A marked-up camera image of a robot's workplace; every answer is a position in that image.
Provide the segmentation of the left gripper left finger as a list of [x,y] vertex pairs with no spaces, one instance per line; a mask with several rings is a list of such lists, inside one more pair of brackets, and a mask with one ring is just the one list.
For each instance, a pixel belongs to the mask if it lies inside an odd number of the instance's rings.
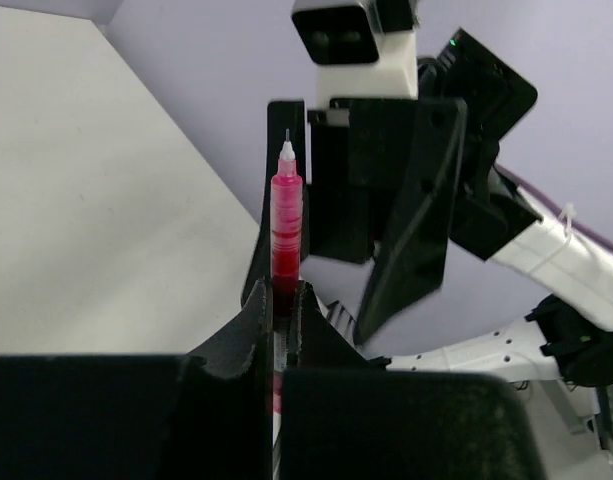
[[0,479],[268,479],[272,289],[186,354],[0,356]]

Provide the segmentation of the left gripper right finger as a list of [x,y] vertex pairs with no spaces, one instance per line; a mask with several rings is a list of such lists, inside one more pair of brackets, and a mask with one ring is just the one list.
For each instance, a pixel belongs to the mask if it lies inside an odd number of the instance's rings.
[[541,479],[515,390],[494,376],[388,371],[322,315],[312,286],[294,306],[297,364],[283,375],[283,479]]

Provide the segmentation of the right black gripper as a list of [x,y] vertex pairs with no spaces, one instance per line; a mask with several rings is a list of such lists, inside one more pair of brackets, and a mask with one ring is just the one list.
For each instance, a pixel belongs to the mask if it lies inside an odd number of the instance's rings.
[[353,332],[363,345],[442,285],[466,103],[338,97],[311,110],[309,245],[305,102],[273,100],[266,119],[262,218],[241,300],[264,276],[293,293],[308,249],[361,265],[381,245]]

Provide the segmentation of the dark red pen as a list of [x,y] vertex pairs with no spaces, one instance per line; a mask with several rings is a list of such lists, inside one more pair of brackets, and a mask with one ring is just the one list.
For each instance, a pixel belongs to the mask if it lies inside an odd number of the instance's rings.
[[299,283],[303,179],[290,139],[285,139],[270,183],[270,273],[273,290],[273,412],[281,412],[282,375],[288,365],[292,310]]

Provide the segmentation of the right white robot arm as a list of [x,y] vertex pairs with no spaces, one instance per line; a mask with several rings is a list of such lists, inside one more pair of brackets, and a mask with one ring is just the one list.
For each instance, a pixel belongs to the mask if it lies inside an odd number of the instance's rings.
[[613,245],[496,165],[536,89],[464,31],[435,58],[417,57],[410,30],[300,35],[319,69],[317,105],[270,103],[266,165],[286,132],[312,157],[304,255],[375,263],[354,344],[437,291],[455,244],[542,285],[547,298],[506,327],[387,358],[385,368],[613,384]]

